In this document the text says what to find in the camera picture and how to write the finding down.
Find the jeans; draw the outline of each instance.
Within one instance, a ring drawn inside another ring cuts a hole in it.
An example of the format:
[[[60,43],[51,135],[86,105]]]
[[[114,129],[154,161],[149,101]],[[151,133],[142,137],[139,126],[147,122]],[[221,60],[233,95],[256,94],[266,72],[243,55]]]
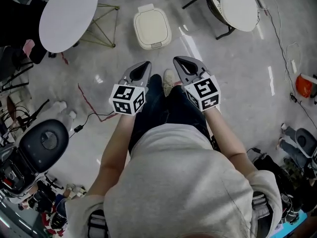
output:
[[[295,142],[295,130],[288,126],[287,129],[284,131],[284,134],[289,136],[291,140]],[[307,157],[302,153],[302,151],[289,143],[286,143],[284,139],[281,140],[280,147],[288,153],[289,156],[293,159],[295,164],[299,168],[303,168],[307,162]]]
[[[146,103],[142,112],[138,112],[129,143],[129,152],[139,139],[150,129],[165,123],[192,125],[210,142],[206,119],[188,99],[181,86],[173,87],[169,96],[165,97],[162,78],[155,74],[150,78],[146,93]]]

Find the white box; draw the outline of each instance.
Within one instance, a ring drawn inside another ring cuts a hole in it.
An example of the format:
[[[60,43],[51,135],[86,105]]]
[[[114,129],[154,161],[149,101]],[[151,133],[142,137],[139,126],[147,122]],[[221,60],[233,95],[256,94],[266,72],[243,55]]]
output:
[[[187,98],[200,111],[205,111],[220,104],[221,92],[215,76],[201,79],[190,85],[186,85]]]
[[[115,84],[109,103],[115,113],[134,116],[145,103],[145,88]]]

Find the orange object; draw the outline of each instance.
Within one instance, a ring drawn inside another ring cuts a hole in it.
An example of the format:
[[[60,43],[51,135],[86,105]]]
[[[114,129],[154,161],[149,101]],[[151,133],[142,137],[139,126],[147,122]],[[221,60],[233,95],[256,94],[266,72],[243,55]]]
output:
[[[296,78],[296,90],[303,97],[308,98],[311,95],[312,88],[313,83],[302,78],[301,75]]]

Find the black cable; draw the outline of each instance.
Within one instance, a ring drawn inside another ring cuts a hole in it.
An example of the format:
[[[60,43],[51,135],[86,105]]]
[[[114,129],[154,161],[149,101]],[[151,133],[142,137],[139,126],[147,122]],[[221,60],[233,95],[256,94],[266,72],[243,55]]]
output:
[[[75,132],[69,138],[71,138],[73,135],[75,135]]]
[[[308,118],[312,121],[313,125],[315,126],[315,128],[317,129],[314,121],[311,119],[311,117],[308,115],[307,111],[305,110],[305,108],[302,106],[302,104],[300,102],[297,102],[299,106],[301,106],[301,108],[305,111],[306,115],[308,116]]]
[[[8,120],[8,119],[10,118],[10,115],[11,115],[12,113],[16,113],[17,111],[23,112],[25,115],[27,115],[27,114],[26,114],[26,112],[25,112],[24,110],[21,110],[21,109],[15,109],[15,110],[14,110],[14,111],[12,111],[12,112],[7,112],[7,113],[5,113],[3,116],[6,116],[6,118],[4,118],[4,119],[3,119],[3,121]]]
[[[273,27],[274,27],[274,31],[275,31],[276,37],[277,37],[277,39],[278,39],[278,44],[279,44],[279,47],[281,48],[282,56],[283,56],[283,59],[284,59],[284,61],[285,61],[285,70],[287,71],[287,76],[288,76],[289,80],[291,81],[291,85],[292,85],[292,89],[293,89],[293,92],[294,92],[294,96],[296,96],[296,92],[295,92],[295,89],[294,89],[294,86],[293,86],[293,81],[292,81],[292,79],[291,79],[291,76],[290,76],[290,74],[289,74],[289,70],[288,70],[288,68],[287,68],[287,60],[286,60],[286,57],[285,57],[285,54],[284,54],[285,51],[283,50],[283,47],[282,47],[282,42],[281,42],[281,40],[280,40],[280,37],[279,37],[278,34],[277,34],[277,30],[276,30],[276,27],[275,27],[275,25],[274,25],[274,22],[273,22],[273,18],[272,18],[271,13],[269,12],[269,10],[266,10],[266,11],[268,12],[268,14],[269,14],[269,16],[270,16],[272,25],[273,25]]]
[[[293,89],[293,92],[294,92],[293,97],[292,97],[292,94],[291,94],[291,98],[292,98],[292,100],[293,100],[295,103],[298,103],[298,105],[301,106],[301,108],[305,111],[307,117],[312,121],[313,125],[314,125],[315,128],[317,129],[317,126],[315,125],[315,123],[314,123],[314,121],[311,119],[311,117],[308,115],[306,109],[302,106],[301,102],[298,102],[297,99],[295,98],[295,97],[296,97],[296,92],[295,92],[295,89],[294,89],[294,86],[293,86],[293,81],[292,81],[291,76],[290,76],[290,74],[289,74],[289,70],[288,70],[288,68],[287,68],[287,60],[286,60],[286,58],[285,58],[285,56],[284,56],[285,51],[283,50],[281,40],[280,40],[280,38],[279,38],[279,36],[278,36],[278,34],[277,34],[277,30],[276,30],[276,27],[275,27],[275,25],[274,25],[272,15],[271,15],[271,13],[269,12],[269,10],[266,10],[266,11],[269,13],[269,16],[270,16],[272,25],[273,25],[273,27],[274,27],[274,31],[275,31],[276,37],[277,37],[277,39],[278,39],[279,47],[280,47],[281,50],[282,50],[282,56],[283,56],[283,59],[284,59],[284,61],[285,61],[285,70],[287,71],[288,78],[289,78],[289,80],[291,81],[292,89]]]
[[[107,115],[97,114],[97,113],[95,113],[95,112],[89,114],[89,115],[87,116],[87,119],[86,119],[85,123],[84,123],[83,125],[78,125],[76,128],[74,128],[74,133],[73,133],[69,138],[71,138],[75,133],[80,132],[80,131],[84,128],[84,126],[85,126],[86,123],[88,122],[88,118],[89,118],[91,115],[97,115],[97,116],[108,117],[108,116],[110,116],[112,113],[113,113],[113,111],[112,111],[111,113],[107,114]]]
[[[28,109],[26,108],[26,107],[24,107],[24,106],[21,106],[21,105],[18,105],[18,106],[15,106],[15,108],[17,108],[17,107],[21,107],[21,108],[24,108],[25,110],[26,110],[26,112],[30,115],[30,112],[28,111]]]
[[[310,117],[309,114],[307,113],[306,109],[302,106],[302,102],[301,102],[301,101],[299,102],[299,101],[296,99],[296,97],[293,95],[293,93],[290,93],[290,96],[291,96],[291,99],[292,99],[293,102],[298,103],[298,105],[301,106],[301,108],[305,111],[307,117],[312,121],[313,125],[314,125],[315,128],[317,129],[317,127],[316,127],[314,121],[311,119],[311,117]]]

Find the shoe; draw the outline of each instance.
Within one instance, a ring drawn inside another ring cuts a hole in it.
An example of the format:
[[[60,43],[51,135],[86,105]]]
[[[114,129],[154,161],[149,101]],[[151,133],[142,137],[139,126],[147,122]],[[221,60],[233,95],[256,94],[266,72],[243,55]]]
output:
[[[279,149],[279,148],[280,148],[280,144],[281,144],[282,140],[283,140],[282,137],[280,137],[280,138],[278,139],[276,149]]]
[[[78,197],[84,197],[86,195],[87,191],[84,187],[79,188],[79,191],[77,192]]]
[[[59,107],[59,113],[64,109],[67,109],[67,103],[65,101],[55,101],[53,105],[57,105]]]
[[[74,184],[68,184],[68,185],[66,186],[66,190],[69,189],[70,191],[73,191],[75,187],[76,187],[76,186],[75,186]]]
[[[69,114],[68,114],[71,118],[73,118],[73,120],[75,120],[76,119],[76,117],[77,117],[77,114],[75,113],[75,111],[70,111],[69,112]]]
[[[284,134],[284,133],[285,133],[285,131],[286,131],[286,129],[287,129],[287,126],[286,126],[286,124],[285,124],[285,123],[282,123],[282,125],[281,125],[281,129],[282,129],[282,133]]]
[[[164,72],[164,77],[163,77],[163,91],[165,97],[169,95],[171,92],[172,88],[174,87],[174,82],[175,82],[175,74],[173,70],[171,69],[166,69]]]

